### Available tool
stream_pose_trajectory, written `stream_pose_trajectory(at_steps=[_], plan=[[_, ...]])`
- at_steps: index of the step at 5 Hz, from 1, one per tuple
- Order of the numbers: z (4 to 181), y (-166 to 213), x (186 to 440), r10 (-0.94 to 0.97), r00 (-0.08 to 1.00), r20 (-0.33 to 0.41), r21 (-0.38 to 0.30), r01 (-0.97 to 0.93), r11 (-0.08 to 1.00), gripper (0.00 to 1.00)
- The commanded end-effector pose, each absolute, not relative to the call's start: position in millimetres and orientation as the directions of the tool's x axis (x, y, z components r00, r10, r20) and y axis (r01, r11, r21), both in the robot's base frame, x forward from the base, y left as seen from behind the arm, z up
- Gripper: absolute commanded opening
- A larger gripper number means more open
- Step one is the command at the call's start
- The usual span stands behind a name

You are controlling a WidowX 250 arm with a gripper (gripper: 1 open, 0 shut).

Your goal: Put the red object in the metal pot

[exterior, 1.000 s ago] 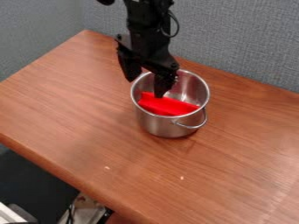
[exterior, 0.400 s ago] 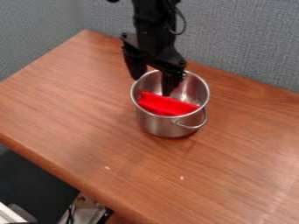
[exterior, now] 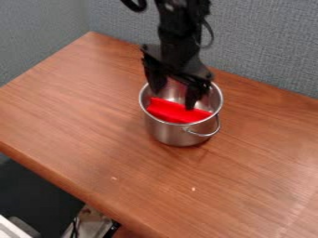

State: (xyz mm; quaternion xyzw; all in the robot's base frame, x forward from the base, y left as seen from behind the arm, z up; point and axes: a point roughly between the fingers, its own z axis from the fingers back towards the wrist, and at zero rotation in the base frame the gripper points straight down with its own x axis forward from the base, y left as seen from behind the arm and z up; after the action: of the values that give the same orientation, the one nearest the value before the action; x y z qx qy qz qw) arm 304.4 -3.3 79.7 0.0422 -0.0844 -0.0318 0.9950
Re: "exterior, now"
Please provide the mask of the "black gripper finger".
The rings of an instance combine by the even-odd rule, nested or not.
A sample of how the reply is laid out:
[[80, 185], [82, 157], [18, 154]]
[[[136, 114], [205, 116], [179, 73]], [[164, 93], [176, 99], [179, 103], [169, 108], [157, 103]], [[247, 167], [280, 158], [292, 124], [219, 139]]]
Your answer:
[[157, 94], [168, 82], [168, 73], [164, 64], [151, 55], [142, 55], [144, 74], [153, 94]]
[[187, 77], [185, 79], [185, 108], [193, 109], [195, 103], [208, 94], [211, 82]]

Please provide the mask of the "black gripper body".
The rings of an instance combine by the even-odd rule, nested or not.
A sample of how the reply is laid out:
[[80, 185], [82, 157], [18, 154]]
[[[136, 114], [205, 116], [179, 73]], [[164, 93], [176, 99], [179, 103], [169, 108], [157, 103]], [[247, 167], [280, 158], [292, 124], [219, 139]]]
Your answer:
[[212, 73], [203, 65], [199, 53], [211, 47], [213, 32], [205, 21], [209, 0], [153, 0], [159, 13], [157, 45], [142, 45], [142, 55], [161, 61], [168, 77], [211, 81]]

